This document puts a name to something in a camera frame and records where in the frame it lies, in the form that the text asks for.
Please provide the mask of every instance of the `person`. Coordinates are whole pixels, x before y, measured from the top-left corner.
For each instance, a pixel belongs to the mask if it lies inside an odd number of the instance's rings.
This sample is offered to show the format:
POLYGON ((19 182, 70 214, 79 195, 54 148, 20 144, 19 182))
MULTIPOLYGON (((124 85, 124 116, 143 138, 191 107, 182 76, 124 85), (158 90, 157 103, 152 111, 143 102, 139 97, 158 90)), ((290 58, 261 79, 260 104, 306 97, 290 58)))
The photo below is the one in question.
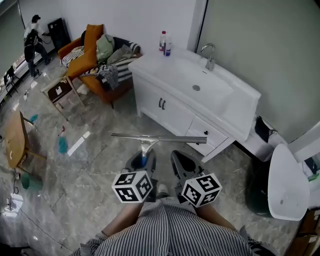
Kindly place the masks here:
POLYGON ((95 238, 72 256, 210 255, 278 256, 270 245, 253 240, 211 204, 194 208, 169 197, 164 184, 156 202, 128 203, 95 238))
POLYGON ((37 75, 40 75, 39 70, 35 70, 35 52, 41 54, 42 59, 44 60, 45 65, 50 63, 48 53, 46 49, 40 44, 42 39, 39 37, 39 34, 42 36, 50 36, 50 33, 46 33, 42 30, 41 26, 38 24, 38 20, 41 18, 39 15, 34 15, 31 22, 28 24, 23 33, 24 38, 24 57, 28 63, 29 71, 31 76, 35 78, 37 75))

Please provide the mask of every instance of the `striped blanket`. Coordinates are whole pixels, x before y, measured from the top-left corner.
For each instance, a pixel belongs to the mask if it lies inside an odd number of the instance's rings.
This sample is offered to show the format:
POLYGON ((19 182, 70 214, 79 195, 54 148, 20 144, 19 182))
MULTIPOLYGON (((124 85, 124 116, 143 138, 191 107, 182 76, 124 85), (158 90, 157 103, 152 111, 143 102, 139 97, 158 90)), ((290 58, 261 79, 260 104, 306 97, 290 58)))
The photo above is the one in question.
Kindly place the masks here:
MULTIPOLYGON (((137 43, 126 41, 127 45, 131 48, 133 53, 140 51, 140 46, 137 43)), ((69 64, 74 59, 78 58, 79 56, 83 55, 84 52, 84 46, 79 46, 74 48, 70 53, 68 53, 66 56, 64 56, 61 60, 61 64, 65 66, 66 68, 69 67, 69 64)), ((132 73, 128 69, 128 65, 135 61, 137 59, 137 55, 133 55, 131 58, 123 58, 115 63, 113 65, 116 66, 117 72, 118 72, 118 83, 123 82, 124 80, 127 80, 132 77, 132 73)), ((107 70, 109 68, 109 65, 107 64, 100 64, 95 68, 90 69, 89 71, 83 73, 81 77, 86 76, 97 76, 100 71, 107 70)))

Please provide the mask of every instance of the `tile floor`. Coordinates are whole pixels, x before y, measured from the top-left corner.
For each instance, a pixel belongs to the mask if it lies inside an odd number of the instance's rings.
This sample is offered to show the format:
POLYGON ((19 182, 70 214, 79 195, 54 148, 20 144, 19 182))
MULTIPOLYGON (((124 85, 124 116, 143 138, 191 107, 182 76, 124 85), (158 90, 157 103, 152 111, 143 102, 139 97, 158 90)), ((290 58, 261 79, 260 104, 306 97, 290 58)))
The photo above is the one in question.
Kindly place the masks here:
MULTIPOLYGON (((6 120, 13 107, 29 119, 38 115, 34 125, 26 123, 32 148, 47 157, 41 160, 28 156, 23 167, 41 177, 43 189, 40 192, 19 189, 14 201, 20 204, 0 216, 0 240, 12 246, 29 244, 37 255, 69 255, 103 229, 121 210, 123 205, 112 191, 111 184, 117 173, 130 156, 139 149, 136 140, 111 138, 116 133, 169 134, 159 124, 143 115, 137 117, 134 91, 114 103, 115 109, 103 104, 93 93, 82 95, 83 107, 74 94, 63 103, 61 115, 47 103, 40 89, 48 85, 64 71, 57 57, 49 66, 38 66, 42 76, 37 86, 30 89, 27 100, 24 93, 33 82, 27 75, 0 110, 0 135, 4 136, 6 120), (87 131, 90 136, 71 155, 59 153, 59 134, 67 140, 69 148, 87 131)), ((13 191, 13 173, 9 172, 4 143, 0 145, 0 211, 6 206, 6 198, 13 191)), ((185 143, 160 142, 154 146, 157 156, 157 171, 154 178, 165 183, 174 195, 177 179, 172 172, 170 153, 172 150, 185 151, 200 159, 201 155, 185 143)), ((222 193, 213 203, 217 211, 236 228, 246 225, 255 239, 270 243, 283 254, 294 236, 298 223, 278 219, 261 218, 250 212, 245 204, 245 184, 250 172, 251 160, 234 145, 205 164, 214 172, 223 186, 222 193)))

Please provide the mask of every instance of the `gray wall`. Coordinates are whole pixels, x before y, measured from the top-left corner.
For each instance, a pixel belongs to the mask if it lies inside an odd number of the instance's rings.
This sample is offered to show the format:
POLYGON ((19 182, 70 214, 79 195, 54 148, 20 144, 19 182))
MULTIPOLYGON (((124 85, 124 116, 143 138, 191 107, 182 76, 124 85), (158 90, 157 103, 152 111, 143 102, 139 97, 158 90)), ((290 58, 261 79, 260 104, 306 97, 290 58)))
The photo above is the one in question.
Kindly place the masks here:
POLYGON ((262 94, 257 114, 287 142, 319 122, 320 8, 314 0, 209 0, 199 48, 209 42, 219 65, 262 94))
POLYGON ((24 54, 24 26, 14 4, 0 16, 0 77, 24 54))

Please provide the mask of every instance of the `cabinet drawer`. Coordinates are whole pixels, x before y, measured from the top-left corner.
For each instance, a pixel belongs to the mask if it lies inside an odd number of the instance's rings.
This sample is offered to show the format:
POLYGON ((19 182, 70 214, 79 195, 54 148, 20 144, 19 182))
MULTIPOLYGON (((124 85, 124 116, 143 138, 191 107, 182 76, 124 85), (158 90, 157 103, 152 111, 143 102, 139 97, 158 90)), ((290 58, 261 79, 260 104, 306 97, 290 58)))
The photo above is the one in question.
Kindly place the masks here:
POLYGON ((207 137, 207 143, 213 145, 214 148, 218 147, 228 138, 222 132, 197 116, 193 119, 189 131, 196 134, 196 136, 207 137))
MULTIPOLYGON (((188 130, 185 136, 197 137, 198 135, 188 130)), ((198 151, 204 156, 208 155, 210 152, 212 152, 215 149, 215 147, 210 145, 208 142, 206 144, 199 144, 199 145, 197 145, 196 143, 187 143, 187 144, 190 147, 193 147, 196 151, 198 151)))

